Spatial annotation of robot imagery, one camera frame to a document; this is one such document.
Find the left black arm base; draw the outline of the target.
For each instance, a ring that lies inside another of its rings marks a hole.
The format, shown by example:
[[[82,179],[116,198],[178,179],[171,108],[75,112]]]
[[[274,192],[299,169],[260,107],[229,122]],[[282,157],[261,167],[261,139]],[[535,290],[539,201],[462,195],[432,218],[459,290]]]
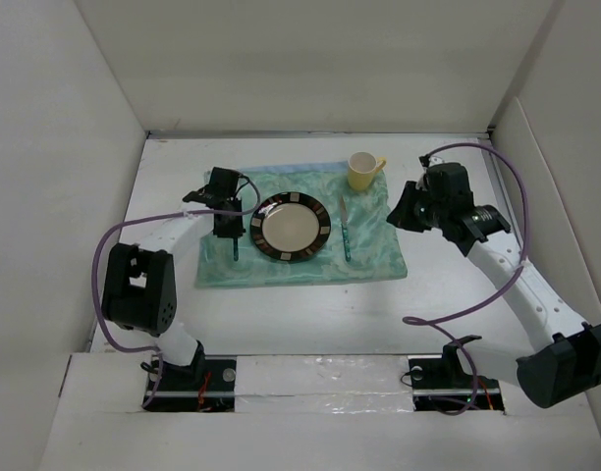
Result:
[[[234,412],[237,365],[236,356],[207,355],[200,345],[190,365],[165,363],[160,384],[153,392],[158,359],[141,362],[140,368],[147,374],[143,409],[163,413]]]

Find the silver table knife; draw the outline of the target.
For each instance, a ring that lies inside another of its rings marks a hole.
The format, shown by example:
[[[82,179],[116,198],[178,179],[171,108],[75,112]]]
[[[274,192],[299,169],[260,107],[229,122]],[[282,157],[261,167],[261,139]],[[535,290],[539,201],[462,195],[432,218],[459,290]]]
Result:
[[[341,213],[341,231],[342,231],[345,259],[347,262],[351,262],[352,261],[352,253],[351,253],[349,230],[348,230],[348,211],[347,211],[347,207],[346,207],[345,198],[343,195],[340,196],[339,205],[340,205],[340,213]]]

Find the fork with teal handle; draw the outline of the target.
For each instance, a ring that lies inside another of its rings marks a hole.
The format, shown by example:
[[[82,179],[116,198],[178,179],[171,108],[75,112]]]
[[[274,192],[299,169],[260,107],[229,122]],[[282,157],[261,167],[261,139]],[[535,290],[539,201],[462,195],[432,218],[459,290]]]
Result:
[[[240,252],[239,252],[239,240],[237,238],[233,238],[233,260],[235,262],[238,262],[240,259]]]

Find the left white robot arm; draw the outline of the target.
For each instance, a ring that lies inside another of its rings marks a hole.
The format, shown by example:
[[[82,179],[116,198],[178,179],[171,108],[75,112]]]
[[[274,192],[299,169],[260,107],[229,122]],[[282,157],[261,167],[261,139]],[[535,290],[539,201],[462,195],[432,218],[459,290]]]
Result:
[[[204,187],[183,198],[179,211],[125,222],[125,228],[161,225],[135,243],[115,244],[109,252],[100,302],[102,322],[153,337],[149,349],[160,362],[172,365],[171,377],[184,389],[202,383],[205,366],[196,358],[199,342],[175,321],[175,263],[207,235],[229,239],[234,256],[239,256],[247,213],[240,191],[249,184],[248,176],[215,167]]]

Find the dark rimmed cream plate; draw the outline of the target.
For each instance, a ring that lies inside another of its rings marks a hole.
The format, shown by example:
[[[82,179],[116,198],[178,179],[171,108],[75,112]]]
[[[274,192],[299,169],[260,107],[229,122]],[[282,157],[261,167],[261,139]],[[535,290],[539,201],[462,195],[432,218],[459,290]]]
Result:
[[[256,249],[268,258],[299,263],[326,246],[331,228],[329,212],[318,199],[288,191],[258,205],[250,218],[249,235]]]

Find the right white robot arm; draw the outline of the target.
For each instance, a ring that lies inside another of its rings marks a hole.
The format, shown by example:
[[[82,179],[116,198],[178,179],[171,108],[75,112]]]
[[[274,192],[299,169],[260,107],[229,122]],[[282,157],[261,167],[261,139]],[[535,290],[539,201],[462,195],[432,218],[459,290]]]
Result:
[[[530,347],[477,335],[451,341],[457,353],[440,362],[440,374],[460,387],[475,374],[521,388],[549,408],[601,385],[601,324],[592,325],[554,291],[522,256],[506,218],[474,203],[466,168],[430,158],[416,182],[407,182],[388,223],[405,231],[437,229],[499,292],[525,331]]]

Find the yellow cup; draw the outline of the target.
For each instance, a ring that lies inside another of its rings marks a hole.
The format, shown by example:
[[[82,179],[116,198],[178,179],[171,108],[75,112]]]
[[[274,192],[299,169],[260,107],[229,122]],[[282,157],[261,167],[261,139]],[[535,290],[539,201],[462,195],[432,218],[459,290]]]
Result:
[[[368,152],[357,152],[348,160],[347,180],[354,191],[365,191],[371,186],[376,174],[381,171],[387,161],[377,158]]]

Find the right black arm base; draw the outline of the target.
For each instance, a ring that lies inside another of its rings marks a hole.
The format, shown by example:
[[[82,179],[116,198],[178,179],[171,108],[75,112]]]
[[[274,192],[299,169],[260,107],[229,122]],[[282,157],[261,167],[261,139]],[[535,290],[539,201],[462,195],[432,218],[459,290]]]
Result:
[[[463,407],[467,411],[505,410],[497,380],[479,376],[476,393],[472,392],[473,377],[462,365],[460,353],[459,345],[450,341],[440,353],[408,357],[409,369],[400,381],[411,388],[415,412],[456,415]]]

